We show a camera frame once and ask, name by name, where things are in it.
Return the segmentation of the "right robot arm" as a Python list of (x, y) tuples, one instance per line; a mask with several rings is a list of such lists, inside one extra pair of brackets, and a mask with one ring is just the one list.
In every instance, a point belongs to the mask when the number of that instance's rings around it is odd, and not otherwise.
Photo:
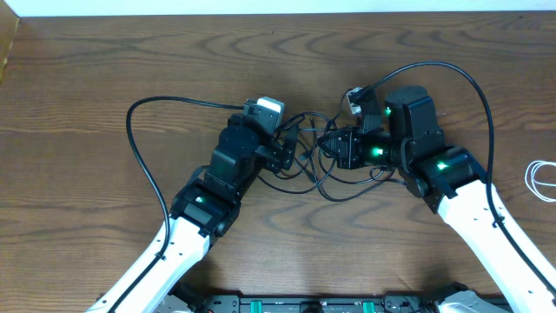
[(390, 93), (379, 108), (370, 88), (347, 94), (359, 124), (318, 145), (341, 169), (397, 169), (407, 189), (453, 228), (515, 312), (553, 312), (555, 268), (515, 222), (471, 153), (445, 143), (433, 99), (421, 86)]

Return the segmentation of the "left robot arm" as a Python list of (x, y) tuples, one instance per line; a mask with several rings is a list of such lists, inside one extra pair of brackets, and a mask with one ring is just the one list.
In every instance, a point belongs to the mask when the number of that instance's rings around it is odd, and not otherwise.
[(153, 312), (239, 216), (241, 199), (263, 169), (290, 168), (298, 127), (283, 144), (259, 118), (234, 114), (222, 130), (205, 175), (194, 174), (175, 196), (169, 220), (91, 312)]

